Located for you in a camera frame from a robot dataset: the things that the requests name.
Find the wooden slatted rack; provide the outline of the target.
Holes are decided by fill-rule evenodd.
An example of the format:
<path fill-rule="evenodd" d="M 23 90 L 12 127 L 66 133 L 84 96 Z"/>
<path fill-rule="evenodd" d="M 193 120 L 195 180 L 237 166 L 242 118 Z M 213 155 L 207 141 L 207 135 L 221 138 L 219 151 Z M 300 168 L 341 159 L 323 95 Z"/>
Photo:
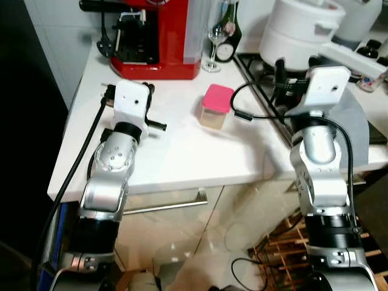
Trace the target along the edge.
<path fill-rule="evenodd" d="M 247 252 L 258 262 L 260 291 L 333 291 L 321 284 L 323 278 L 313 279 L 307 258 L 307 226 L 299 212 L 283 219 L 275 229 L 264 235 Z"/>

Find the dark green bottle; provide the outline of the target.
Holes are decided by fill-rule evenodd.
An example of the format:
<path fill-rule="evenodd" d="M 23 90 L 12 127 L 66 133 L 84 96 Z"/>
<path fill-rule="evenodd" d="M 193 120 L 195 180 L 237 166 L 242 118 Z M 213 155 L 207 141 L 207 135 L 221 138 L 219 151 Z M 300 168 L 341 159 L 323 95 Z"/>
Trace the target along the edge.
<path fill-rule="evenodd" d="M 215 61 L 229 62 L 235 55 L 236 48 L 243 36 L 238 23 L 238 7 L 240 0 L 223 0 L 221 5 L 221 14 L 216 24 L 224 25 L 226 30 L 230 31 L 230 36 L 222 44 L 214 47 Z"/>

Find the clear wine glass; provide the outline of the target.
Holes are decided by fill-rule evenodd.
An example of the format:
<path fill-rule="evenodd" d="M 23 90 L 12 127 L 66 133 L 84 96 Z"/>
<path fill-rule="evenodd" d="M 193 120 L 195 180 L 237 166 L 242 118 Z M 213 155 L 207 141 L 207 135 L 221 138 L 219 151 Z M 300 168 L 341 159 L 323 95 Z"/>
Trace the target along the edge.
<path fill-rule="evenodd" d="M 202 68 L 209 73 L 219 72 L 220 69 L 215 61 L 217 47 L 231 35 L 229 24 L 230 16 L 228 13 L 229 5 L 230 0 L 221 0 L 221 2 L 219 2 L 219 5 L 217 6 L 217 8 L 219 8 L 219 13 L 212 27 L 208 30 L 207 36 L 211 45 L 210 58 L 206 62 L 203 62 Z"/>

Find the grey cloth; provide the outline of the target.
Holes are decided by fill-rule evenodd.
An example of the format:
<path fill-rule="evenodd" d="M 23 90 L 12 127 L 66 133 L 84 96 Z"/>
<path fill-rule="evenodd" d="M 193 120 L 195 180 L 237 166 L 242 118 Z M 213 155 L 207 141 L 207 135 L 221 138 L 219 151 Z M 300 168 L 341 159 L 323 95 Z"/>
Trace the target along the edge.
<path fill-rule="evenodd" d="M 361 105 L 349 89 L 336 106 L 327 114 L 327 119 L 339 124 L 352 143 L 353 166 L 365 166 L 369 160 L 369 122 Z"/>

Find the grey robot left leg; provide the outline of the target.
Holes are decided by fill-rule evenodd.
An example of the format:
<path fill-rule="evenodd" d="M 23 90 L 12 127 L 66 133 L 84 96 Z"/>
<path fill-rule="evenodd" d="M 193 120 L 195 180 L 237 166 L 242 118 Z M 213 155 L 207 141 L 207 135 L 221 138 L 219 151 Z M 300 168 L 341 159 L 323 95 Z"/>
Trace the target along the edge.
<path fill-rule="evenodd" d="M 156 279 L 150 272 L 134 273 L 124 291 L 161 291 Z"/>

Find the translucent plastic canister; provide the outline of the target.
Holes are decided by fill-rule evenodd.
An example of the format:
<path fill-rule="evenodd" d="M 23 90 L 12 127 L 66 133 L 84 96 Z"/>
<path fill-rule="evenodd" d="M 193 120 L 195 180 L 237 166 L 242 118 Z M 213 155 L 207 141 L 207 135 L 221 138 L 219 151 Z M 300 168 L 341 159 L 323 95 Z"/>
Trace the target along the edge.
<path fill-rule="evenodd" d="M 344 8 L 346 16 L 332 37 L 332 42 L 356 50 L 378 19 L 383 8 L 383 0 L 334 1 Z"/>

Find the cream kitchen cabinet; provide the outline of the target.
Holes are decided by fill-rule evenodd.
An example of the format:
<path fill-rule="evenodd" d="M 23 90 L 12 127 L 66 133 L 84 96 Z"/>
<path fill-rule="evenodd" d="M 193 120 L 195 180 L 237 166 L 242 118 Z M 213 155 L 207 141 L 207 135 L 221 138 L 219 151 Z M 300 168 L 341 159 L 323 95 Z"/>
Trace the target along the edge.
<path fill-rule="evenodd" d="M 241 253 L 299 207 L 288 179 L 199 189 L 205 189 L 207 204 L 125 215 L 115 247 L 119 268 L 151 269 L 213 252 Z M 197 191 L 132 194 L 125 207 L 162 202 L 171 192 L 186 190 Z"/>

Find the pink lidded food container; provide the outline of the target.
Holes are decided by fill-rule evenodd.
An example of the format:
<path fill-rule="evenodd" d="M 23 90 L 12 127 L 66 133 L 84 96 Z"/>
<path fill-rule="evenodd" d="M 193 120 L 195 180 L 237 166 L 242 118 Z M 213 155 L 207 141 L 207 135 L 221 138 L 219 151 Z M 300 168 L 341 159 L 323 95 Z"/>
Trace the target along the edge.
<path fill-rule="evenodd" d="M 231 112 L 231 97 L 235 89 L 212 84 L 199 103 L 197 117 L 203 127 L 220 130 Z"/>

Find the steel gas hob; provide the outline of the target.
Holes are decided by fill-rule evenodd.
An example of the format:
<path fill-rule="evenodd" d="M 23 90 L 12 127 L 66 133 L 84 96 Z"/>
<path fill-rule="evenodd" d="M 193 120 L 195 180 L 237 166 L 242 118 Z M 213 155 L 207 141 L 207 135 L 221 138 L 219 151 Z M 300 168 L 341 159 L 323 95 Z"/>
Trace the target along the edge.
<path fill-rule="evenodd" d="M 258 53 L 236 53 L 233 58 L 244 76 L 250 91 L 256 95 L 256 99 L 264 113 L 256 113 L 258 116 L 283 116 L 294 108 L 301 99 L 283 98 L 274 95 L 274 67 L 264 63 Z M 307 72 L 287 71 L 288 76 L 309 78 Z M 293 138 L 293 122 L 290 119 L 273 119 L 272 124 L 287 147 L 291 147 Z M 369 144 L 386 145 L 388 139 L 379 133 L 376 127 L 369 122 Z"/>

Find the clear spice bottle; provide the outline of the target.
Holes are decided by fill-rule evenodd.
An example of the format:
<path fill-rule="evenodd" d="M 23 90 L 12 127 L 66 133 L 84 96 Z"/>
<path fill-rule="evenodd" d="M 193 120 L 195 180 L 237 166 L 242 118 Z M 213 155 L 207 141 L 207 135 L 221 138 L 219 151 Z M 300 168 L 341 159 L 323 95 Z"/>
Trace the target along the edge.
<path fill-rule="evenodd" d="M 377 77 L 369 77 L 366 74 L 361 75 L 361 79 L 357 82 L 358 88 L 363 90 L 364 92 L 372 93 L 382 85 L 385 80 L 386 74 L 380 74 Z"/>

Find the red coffee machine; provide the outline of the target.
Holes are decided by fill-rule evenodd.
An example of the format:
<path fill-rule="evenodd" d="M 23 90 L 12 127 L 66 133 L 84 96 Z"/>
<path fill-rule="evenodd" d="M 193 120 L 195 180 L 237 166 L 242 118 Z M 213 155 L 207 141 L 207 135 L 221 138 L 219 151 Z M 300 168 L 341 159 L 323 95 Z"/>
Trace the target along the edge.
<path fill-rule="evenodd" d="M 79 0 L 100 12 L 97 48 L 125 79 L 194 79 L 212 0 Z"/>

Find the black capped sauce bottle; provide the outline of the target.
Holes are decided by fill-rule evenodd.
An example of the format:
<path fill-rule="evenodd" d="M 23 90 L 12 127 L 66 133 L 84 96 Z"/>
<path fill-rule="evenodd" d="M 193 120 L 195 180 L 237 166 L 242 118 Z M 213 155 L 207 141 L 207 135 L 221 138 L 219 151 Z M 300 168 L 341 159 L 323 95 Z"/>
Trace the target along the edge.
<path fill-rule="evenodd" d="M 377 60 L 380 57 L 380 48 L 382 42 L 376 39 L 370 39 L 364 46 L 358 47 L 356 52 L 361 56 L 366 56 L 372 60 Z"/>

